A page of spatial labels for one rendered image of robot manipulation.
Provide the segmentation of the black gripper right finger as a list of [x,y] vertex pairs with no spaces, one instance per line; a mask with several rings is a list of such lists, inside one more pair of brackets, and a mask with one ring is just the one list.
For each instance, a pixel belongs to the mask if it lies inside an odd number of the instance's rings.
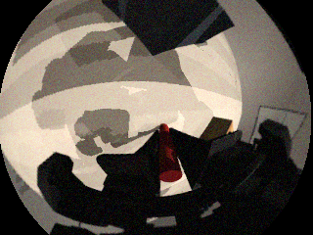
[[202,138],[189,136],[189,134],[168,128],[171,133],[173,145],[175,145],[175,152],[179,158],[180,165],[183,166],[185,175],[192,191],[196,188],[201,188],[200,180],[204,176],[208,165],[210,165],[211,157],[219,150],[230,148],[236,142],[242,140],[243,134],[240,130],[234,130],[223,136],[211,138],[211,140],[204,141]]

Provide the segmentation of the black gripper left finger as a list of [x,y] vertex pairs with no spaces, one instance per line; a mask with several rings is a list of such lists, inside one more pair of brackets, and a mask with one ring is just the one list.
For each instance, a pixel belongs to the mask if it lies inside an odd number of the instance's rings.
[[101,154],[97,157],[97,164],[103,171],[117,173],[117,175],[145,175],[149,180],[156,196],[160,196],[159,180],[159,153],[160,133],[154,132],[153,136],[133,154]]

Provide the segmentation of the dark red peg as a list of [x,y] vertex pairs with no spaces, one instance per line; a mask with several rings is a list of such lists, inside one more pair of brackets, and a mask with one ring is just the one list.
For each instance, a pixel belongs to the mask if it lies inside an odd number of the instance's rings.
[[169,133],[168,125],[160,126],[160,153],[159,153],[159,180],[165,183],[180,180],[183,171],[177,160],[175,145],[173,145],[171,133]]

